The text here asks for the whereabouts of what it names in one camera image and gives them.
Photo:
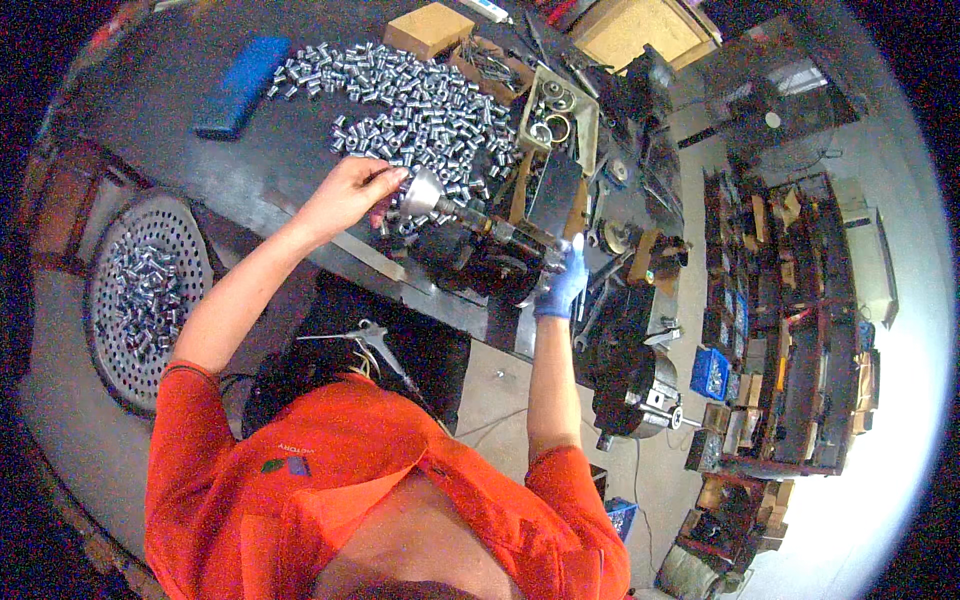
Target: black workbench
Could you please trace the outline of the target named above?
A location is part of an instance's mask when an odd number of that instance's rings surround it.
[[[375,116],[383,107],[351,103],[343,93],[324,94],[314,102],[305,98],[289,103],[264,101],[240,139],[224,142],[192,133],[197,104],[254,36],[287,36],[294,49],[322,41],[379,41],[388,21],[425,4],[417,0],[188,3],[152,14],[106,60],[78,78],[78,86],[70,92],[71,125],[75,134],[93,139],[152,183],[173,188],[267,237],[289,219],[277,205],[301,206],[339,160],[327,149],[332,119],[341,113]],[[445,4],[474,20],[478,35],[503,46],[519,45],[506,24],[493,24],[457,3]],[[546,42],[552,45],[549,38]],[[682,234],[682,224],[657,219],[640,194],[614,188],[607,214],[642,228],[656,224],[669,234]],[[366,222],[350,233],[364,241],[372,239]],[[533,354],[531,307],[517,314],[470,290],[439,289],[411,260],[401,262],[418,283],[416,287],[389,280],[333,245],[318,249],[310,259],[475,339],[521,356]],[[592,270],[608,259],[598,250],[588,251]],[[675,301],[664,300],[655,312],[675,314]]]

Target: gloved hand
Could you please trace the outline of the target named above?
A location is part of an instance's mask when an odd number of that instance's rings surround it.
[[[577,233],[566,252],[566,272],[554,275],[550,280],[550,291],[535,300],[534,316],[569,319],[570,304],[587,287],[587,278],[584,234]]]

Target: shirt logo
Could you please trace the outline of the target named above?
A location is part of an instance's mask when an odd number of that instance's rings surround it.
[[[263,467],[260,468],[261,473],[272,473],[283,468],[283,465],[287,466],[287,470],[290,471],[291,475],[297,475],[298,477],[309,477],[310,476],[310,465],[306,462],[305,456],[288,456],[287,458],[274,458],[267,461],[263,464]]]

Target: round metal sieve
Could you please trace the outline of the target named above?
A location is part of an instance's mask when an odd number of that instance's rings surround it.
[[[123,324],[116,310],[118,295],[123,291],[116,281],[121,267],[111,259],[115,254],[113,243],[127,233],[137,248],[152,246],[174,256],[184,315],[189,315],[210,288],[213,272],[190,209],[161,189],[145,192],[110,225],[101,240],[84,299],[90,354],[110,394],[121,406],[139,415],[152,415],[160,374],[170,361],[173,344],[147,352],[138,360],[123,343]]]

